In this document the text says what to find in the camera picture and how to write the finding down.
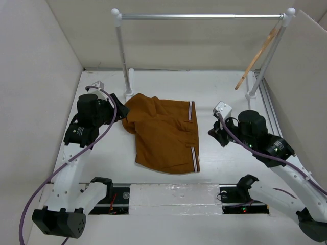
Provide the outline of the brown trousers with striped trim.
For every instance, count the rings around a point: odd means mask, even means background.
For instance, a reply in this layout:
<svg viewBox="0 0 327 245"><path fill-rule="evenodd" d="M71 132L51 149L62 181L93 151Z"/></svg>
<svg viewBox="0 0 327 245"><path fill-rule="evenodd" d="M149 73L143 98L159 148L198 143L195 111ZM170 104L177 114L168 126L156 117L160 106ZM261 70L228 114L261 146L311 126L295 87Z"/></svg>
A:
<svg viewBox="0 0 327 245"><path fill-rule="evenodd" d="M135 136L135 163L168 174L200 172L193 101L163 100L138 93L125 106L130 111L122 124Z"/></svg>

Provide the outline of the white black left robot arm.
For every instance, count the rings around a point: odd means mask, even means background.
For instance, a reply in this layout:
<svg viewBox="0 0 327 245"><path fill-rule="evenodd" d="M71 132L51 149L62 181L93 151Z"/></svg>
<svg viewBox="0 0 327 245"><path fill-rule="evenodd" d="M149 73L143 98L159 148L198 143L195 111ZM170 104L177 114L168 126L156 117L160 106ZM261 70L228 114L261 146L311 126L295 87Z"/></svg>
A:
<svg viewBox="0 0 327 245"><path fill-rule="evenodd" d="M127 117L129 110L114 93L79 96L77 113L69 123L63 143L62 165L54 172L52 192L32 221L45 235L79 238L86 217L99 201L109 202L114 195L109 178L94 177L82 191L80 178L88 157L113 124Z"/></svg>

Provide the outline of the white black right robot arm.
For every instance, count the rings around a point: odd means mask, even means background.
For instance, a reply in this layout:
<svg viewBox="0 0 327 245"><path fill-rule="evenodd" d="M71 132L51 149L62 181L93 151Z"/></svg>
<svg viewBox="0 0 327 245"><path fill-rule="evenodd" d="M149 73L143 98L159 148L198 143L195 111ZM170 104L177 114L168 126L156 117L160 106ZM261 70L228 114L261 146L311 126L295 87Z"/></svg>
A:
<svg viewBox="0 0 327 245"><path fill-rule="evenodd" d="M230 109L215 109L217 119L208 134L222 147L230 142L250 151L253 157L278 175L294 194L264 185L253 175L242 177L236 195L242 201L256 200L292 219L315 242L326 242L326 190L304 168L288 162L294 149L281 137L268 132L266 120L254 110L242 111L237 119Z"/></svg>

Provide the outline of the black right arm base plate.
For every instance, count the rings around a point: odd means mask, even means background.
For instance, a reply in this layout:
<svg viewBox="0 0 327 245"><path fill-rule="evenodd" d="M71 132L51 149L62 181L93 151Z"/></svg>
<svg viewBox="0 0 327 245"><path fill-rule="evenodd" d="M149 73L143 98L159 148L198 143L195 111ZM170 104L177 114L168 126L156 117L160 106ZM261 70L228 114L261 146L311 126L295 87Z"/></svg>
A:
<svg viewBox="0 0 327 245"><path fill-rule="evenodd" d="M270 214L266 204L252 201L237 192L236 184L220 184L216 198L221 202L223 214Z"/></svg>

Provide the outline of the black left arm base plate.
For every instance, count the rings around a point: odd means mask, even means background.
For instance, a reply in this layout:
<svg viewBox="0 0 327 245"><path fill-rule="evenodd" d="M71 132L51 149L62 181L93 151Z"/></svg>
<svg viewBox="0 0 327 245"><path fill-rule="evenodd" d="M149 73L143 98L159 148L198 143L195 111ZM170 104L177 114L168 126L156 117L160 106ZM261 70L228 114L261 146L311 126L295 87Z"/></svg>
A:
<svg viewBox="0 0 327 245"><path fill-rule="evenodd" d="M114 186L111 198L100 200L90 215L126 215L129 214L130 186Z"/></svg>

